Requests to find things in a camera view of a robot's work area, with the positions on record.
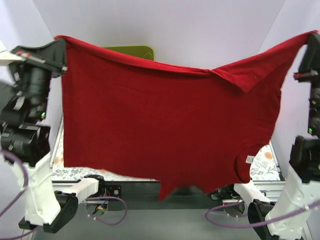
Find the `red t shirt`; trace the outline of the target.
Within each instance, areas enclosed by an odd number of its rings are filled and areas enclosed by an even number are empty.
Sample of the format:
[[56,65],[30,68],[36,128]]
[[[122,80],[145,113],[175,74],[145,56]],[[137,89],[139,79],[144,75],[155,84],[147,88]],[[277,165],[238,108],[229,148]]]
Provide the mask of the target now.
[[146,60],[79,39],[62,76],[65,167],[160,181],[159,199],[250,181],[272,138],[282,85],[311,32],[214,69]]

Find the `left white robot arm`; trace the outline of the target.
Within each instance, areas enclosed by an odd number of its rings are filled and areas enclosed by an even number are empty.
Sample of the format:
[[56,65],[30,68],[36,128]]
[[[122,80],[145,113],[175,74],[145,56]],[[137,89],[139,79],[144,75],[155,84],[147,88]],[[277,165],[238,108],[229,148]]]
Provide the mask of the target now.
[[19,227],[57,233],[77,213],[87,198],[106,196],[104,178],[86,175],[64,190],[54,190],[50,168],[51,128],[42,125],[47,116],[51,79],[64,75],[66,42],[60,38],[40,47],[0,49],[0,64],[8,67],[13,82],[0,83],[0,146],[25,198]]

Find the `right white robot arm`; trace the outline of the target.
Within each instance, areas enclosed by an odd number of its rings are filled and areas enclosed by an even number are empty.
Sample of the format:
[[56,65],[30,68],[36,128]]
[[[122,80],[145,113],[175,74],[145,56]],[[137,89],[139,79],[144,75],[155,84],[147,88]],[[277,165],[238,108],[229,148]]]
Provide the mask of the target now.
[[307,40],[298,71],[299,83],[310,84],[308,133],[296,136],[290,153],[287,181],[276,203],[252,183],[233,181],[226,186],[232,199],[241,197],[248,206],[250,227],[262,240],[299,240],[311,211],[320,205],[320,35]]

